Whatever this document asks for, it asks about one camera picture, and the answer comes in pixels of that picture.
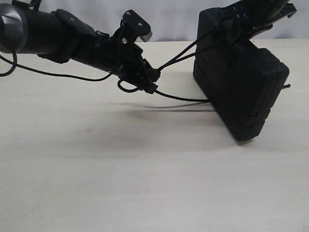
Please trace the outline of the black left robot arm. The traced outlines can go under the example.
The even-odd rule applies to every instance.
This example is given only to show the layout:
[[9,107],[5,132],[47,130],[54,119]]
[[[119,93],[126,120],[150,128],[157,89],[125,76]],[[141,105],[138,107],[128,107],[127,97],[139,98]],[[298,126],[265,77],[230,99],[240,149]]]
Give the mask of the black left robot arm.
[[66,10],[39,10],[40,1],[14,0],[0,6],[0,50],[16,57],[35,54],[55,63],[69,60],[116,75],[149,94],[157,90],[160,71],[143,58],[137,39],[149,41],[150,25],[135,11],[123,14],[109,35],[93,29]]

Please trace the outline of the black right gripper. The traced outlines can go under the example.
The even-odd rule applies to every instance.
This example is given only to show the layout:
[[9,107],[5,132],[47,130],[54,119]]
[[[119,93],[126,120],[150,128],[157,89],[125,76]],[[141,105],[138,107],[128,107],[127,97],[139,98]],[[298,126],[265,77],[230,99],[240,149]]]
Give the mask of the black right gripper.
[[297,12],[288,0],[239,0],[222,8],[222,45],[249,40],[273,28],[273,24]]

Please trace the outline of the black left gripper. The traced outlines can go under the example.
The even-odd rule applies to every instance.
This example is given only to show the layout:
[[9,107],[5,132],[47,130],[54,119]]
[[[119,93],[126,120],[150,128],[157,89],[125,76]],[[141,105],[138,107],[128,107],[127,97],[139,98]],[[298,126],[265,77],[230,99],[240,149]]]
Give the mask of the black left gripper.
[[158,88],[154,82],[160,78],[161,71],[149,63],[144,64],[142,49],[135,43],[125,43],[125,40],[122,36],[96,38],[96,64],[100,70],[108,73],[96,81],[103,81],[111,75],[116,75],[121,80],[137,84],[139,90],[154,94]]

